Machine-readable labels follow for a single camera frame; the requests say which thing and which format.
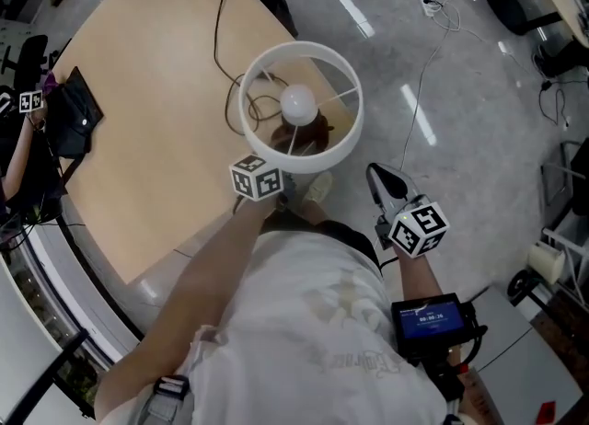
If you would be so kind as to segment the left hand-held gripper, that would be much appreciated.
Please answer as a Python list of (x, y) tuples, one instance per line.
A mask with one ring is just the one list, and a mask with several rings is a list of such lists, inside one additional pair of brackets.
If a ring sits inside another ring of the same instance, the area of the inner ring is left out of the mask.
[(296, 184), (292, 175), (258, 155), (243, 156), (229, 167), (229, 172), (237, 195), (233, 212), (246, 202), (252, 202), (264, 212), (284, 211), (295, 203)]

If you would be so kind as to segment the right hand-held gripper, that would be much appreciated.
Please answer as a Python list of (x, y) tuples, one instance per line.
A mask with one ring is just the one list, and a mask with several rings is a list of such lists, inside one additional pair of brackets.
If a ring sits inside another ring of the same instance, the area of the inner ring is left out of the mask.
[(450, 223), (439, 204), (420, 194), (409, 175), (389, 165), (370, 163), (365, 177), (375, 205), (383, 212), (375, 232), (384, 250), (396, 247), (417, 258), (440, 244)]

